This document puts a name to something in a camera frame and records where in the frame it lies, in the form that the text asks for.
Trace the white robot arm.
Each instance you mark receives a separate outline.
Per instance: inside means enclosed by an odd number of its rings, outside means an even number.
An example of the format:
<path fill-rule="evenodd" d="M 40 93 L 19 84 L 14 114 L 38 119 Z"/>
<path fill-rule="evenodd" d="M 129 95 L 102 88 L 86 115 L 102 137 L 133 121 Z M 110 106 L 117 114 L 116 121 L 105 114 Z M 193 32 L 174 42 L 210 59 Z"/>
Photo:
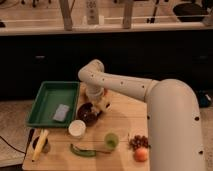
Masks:
<path fill-rule="evenodd" d="M 186 83 L 107 74 L 97 59 L 82 67 L 78 78 L 91 100 L 109 89 L 147 104 L 150 171 L 205 171 L 199 104 Z"/>

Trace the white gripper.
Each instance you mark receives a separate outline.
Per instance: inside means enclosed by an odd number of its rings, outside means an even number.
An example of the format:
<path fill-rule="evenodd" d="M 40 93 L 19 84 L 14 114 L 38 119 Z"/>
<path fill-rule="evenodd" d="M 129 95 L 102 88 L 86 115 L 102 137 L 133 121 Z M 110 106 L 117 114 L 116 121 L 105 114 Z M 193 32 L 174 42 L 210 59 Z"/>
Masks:
<path fill-rule="evenodd" d="M 109 100 L 105 97 L 104 91 L 101 90 L 98 93 L 88 93 L 87 94 L 89 101 L 94 104 L 98 102 L 109 102 Z"/>

